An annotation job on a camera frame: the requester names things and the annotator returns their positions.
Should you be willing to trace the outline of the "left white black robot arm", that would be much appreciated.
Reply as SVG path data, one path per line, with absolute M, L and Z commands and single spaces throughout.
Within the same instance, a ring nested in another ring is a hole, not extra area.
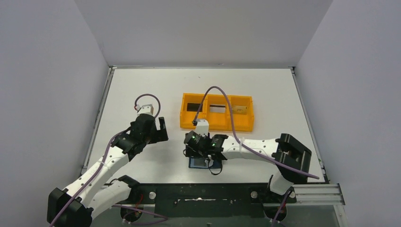
M 164 117 L 141 113 L 130 126 L 114 135 L 104 154 L 83 175 L 64 189 L 49 194 L 47 221 L 52 227 L 88 227 L 93 219 L 116 203 L 139 198 L 139 182 L 123 175 L 105 187 L 108 180 L 148 144 L 168 140 Z

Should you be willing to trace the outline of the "orange three-compartment tray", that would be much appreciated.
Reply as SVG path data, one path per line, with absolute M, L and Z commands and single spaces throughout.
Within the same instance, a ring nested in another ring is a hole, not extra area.
M 247 106 L 247 115 L 230 113 L 223 95 L 208 94 L 197 119 L 206 119 L 212 131 L 231 131 L 231 116 L 234 117 L 236 131 L 252 132 L 254 126 L 253 99 L 250 96 L 227 96 L 231 110 L 234 105 Z M 203 94 L 184 93 L 180 111 L 180 127 L 194 129 L 192 121 L 200 106 Z

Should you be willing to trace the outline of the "blue leather card holder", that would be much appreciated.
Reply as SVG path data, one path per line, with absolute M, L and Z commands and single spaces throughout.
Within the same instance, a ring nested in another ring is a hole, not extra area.
M 189 168 L 193 169 L 208 169 L 208 160 L 204 158 L 189 158 Z

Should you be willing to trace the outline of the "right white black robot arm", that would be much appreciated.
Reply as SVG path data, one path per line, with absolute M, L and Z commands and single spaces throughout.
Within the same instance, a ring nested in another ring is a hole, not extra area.
M 249 140 L 225 134 L 210 137 L 191 131 L 183 143 L 187 157 L 204 158 L 207 163 L 249 159 L 274 164 L 278 170 L 266 188 L 266 196 L 273 202 L 282 199 L 294 184 L 305 184 L 313 177 L 309 173 L 311 151 L 290 134 L 283 133 L 277 139 Z

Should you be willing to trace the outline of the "gold credit card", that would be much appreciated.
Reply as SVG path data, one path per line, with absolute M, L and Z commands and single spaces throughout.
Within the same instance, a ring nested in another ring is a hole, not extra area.
M 241 105 L 234 105 L 232 107 L 232 112 L 233 114 L 242 114 L 242 115 L 247 115 L 247 106 L 241 106 Z

